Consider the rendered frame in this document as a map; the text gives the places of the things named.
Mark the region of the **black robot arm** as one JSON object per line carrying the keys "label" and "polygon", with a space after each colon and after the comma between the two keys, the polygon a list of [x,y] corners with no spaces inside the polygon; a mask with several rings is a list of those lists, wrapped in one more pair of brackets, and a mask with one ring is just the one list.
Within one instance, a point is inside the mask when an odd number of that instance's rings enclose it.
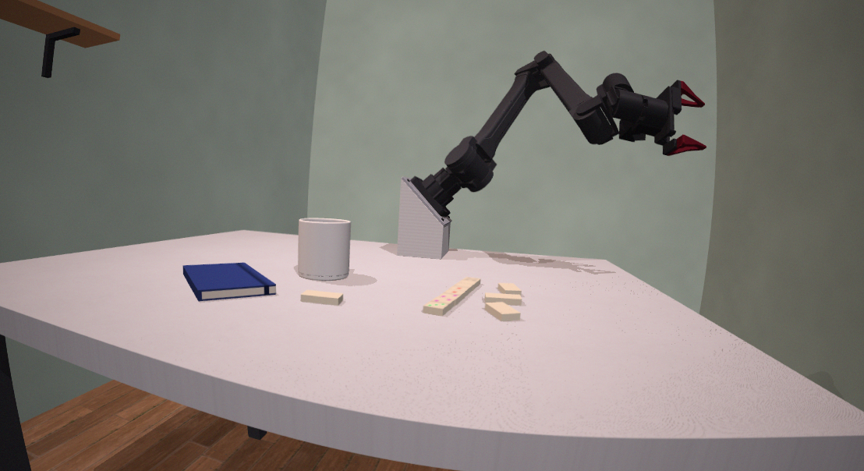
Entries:
{"label": "black robot arm", "polygon": [[[446,170],[442,168],[424,180],[416,176],[410,179],[440,216],[447,217],[451,213],[446,206],[462,187],[477,192],[488,185],[496,167],[491,158],[498,144],[533,93],[548,87],[557,94],[591,144],[604,144],[618,134],[621,140],[646,140],[646,135],[656,136],[662,130],[635,123],[646,103],[643,103],[641,94],[634,93],[624,75],[608,75],[597,87],[597,96],[591,97],[572,80],[552,54],[541,51],[533,62],[515,71],[511,89],[480,132],[474,137],[463,138],[447,155],[444,160]],[[613,118],[621,120],[619,131]]]}

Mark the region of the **blue notebook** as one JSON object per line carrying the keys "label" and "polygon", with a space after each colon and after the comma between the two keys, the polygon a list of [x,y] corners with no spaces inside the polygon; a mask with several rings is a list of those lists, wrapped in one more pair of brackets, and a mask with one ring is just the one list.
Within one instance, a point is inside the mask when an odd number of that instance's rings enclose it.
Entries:
{"label": "blue notebook", "polygon": [[199,301],[275,295],[275,283],[246,263],[183,265]]}

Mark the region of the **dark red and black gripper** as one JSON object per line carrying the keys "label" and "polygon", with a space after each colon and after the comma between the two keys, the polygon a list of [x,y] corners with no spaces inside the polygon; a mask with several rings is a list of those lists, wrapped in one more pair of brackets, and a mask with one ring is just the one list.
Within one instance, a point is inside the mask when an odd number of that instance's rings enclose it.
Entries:
{"label": "dark red and black gripper", "polygon": [[[682,93],[681,93],[682,92]],[[693,101],[685,101],[685,94]],[[670,137],[675,135],[674,115],[681,112],[682,106],[701,108],[705,105],[703,101],[692,92],[692,90],[681,80],[676,80],[667,87],[657,98],[642,95],[643,103],[641,115],[636,123],[662,128],[660,133],[654,136],[654,143],[663,146],[663,155],[679,154],[686,151],[702,151],[706,146],[693,138],[681,135],[678,139]]]}

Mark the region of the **grey mug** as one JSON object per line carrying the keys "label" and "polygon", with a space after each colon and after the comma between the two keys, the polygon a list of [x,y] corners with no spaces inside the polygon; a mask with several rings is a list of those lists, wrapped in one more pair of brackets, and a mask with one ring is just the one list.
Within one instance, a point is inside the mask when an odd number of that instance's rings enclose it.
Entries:
{"label": "grey mug", "polygon": [[317,281],[348,277],[350,232],[346,219],[299,219],[299,276]]}

